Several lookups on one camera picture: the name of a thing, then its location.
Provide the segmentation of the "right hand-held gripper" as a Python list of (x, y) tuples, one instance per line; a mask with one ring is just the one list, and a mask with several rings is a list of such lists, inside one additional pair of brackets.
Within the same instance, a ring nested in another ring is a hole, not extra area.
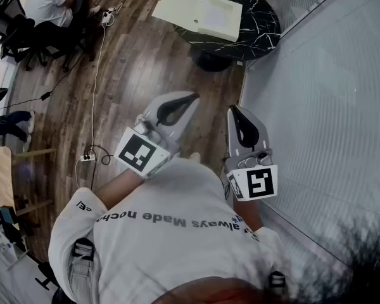
[[(238, 201), (277, 196), (278, 167), (272, 161), (264, 124), (250, 111), (230, 105), (227, 111), (227, 146), (230, 158), (224, 172)], [(258, 150), (244, 153), (244, 149)]]

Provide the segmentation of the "person's white printed shirt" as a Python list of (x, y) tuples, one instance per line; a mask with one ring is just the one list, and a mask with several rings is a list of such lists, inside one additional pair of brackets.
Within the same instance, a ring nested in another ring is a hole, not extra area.
[(274, 272), (297, 293), (280, 237), (253, 232), (227, 204), (220, 179), (174, 158), (108, 210), (80, 188), (53, 226), (48, 258), (78, 304), (152, 304), (167, 291), (208, 277), (267, 288)]

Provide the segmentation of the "large white power strip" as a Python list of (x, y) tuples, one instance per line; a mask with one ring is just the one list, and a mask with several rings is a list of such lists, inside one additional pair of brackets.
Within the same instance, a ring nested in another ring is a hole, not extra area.
[(115, 13), (117, 12), (116, 7), (110, 7), (103, 11), (102, 25), (110, 27), (115, 22)]

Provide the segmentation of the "person's left forearm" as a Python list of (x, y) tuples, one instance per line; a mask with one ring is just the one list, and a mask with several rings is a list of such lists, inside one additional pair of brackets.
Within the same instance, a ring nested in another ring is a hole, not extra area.
[(144, 181), (144, 178), (128, 168), (95, 191), (94, 194), (110, 210), (142, 185)]

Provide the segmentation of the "light wooden table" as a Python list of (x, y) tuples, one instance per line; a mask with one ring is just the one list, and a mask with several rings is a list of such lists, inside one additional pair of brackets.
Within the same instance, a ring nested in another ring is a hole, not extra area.
[(52, 200), (41, 201), (36, 205), (27, 206), (24, 209), (15, 209), (15, 196), (13, 193), (12, 168), (18, 162), (33, 158), (34, 156), (55, 153), (56, 148), (40, 149), (24, 153), (12, 154), (7, 146), (0, 146), (0, 208), (2, 206), (12, 206), (17, 216), (25, 215), (29, 212), (42, 208), (53, 203)]

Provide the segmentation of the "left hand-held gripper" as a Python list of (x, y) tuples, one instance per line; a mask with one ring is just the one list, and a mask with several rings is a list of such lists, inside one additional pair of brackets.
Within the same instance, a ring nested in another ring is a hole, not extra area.
[(114, 158), (143, 179), (149, 179), (180, 150), (178, 140), (200, 103), (197, 92), (175, 91), (157, 96), (128, 127)]

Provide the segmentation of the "black office chair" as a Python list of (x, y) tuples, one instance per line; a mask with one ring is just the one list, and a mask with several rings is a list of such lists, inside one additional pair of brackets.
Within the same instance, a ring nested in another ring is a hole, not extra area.
[(25, 69), (30, 70), (29, 63), (38, 56), (42, 66), (47, 62), (42, 56), (53, 59), (65, 57), (62, 69), (69, 71), (70, 58), (76, 47), (87, 51), (82, 41), (94, 32), (89, 20), (78, 25), (60, 27), (51, 22), (38, 25), (27, 18), (20, 0), (0, 0), (0, 45), (1, 57), (10, 56), (18, 63), (28, 58)]

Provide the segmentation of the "person's right forearm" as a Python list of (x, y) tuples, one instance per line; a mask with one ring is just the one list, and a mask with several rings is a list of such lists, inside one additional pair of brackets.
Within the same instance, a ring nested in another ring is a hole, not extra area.
[(233, 209), (245, 222), (245, 224), (256, 232), (263, 227), (258, 208), (259, 201), (239, 201), (233, 198)]

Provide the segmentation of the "black marble round table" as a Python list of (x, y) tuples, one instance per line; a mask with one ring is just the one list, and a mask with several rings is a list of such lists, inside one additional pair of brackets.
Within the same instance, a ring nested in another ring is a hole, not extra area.
[(190, 56), (204, 71), (221, 72), (234, 61), (259, 59), (274, 50), (281, 38), (279, 19), (266, 0), (230, 1), (243, 7), (236, 42), (173, 26), (178, 35), (191, 45)]

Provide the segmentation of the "cream folder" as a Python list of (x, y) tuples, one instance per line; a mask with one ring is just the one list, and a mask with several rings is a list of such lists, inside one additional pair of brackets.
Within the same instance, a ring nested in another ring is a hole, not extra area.
[(159, 0), (152, 16), (190, 32), (236, 42), (242, 9), (230, 0)]

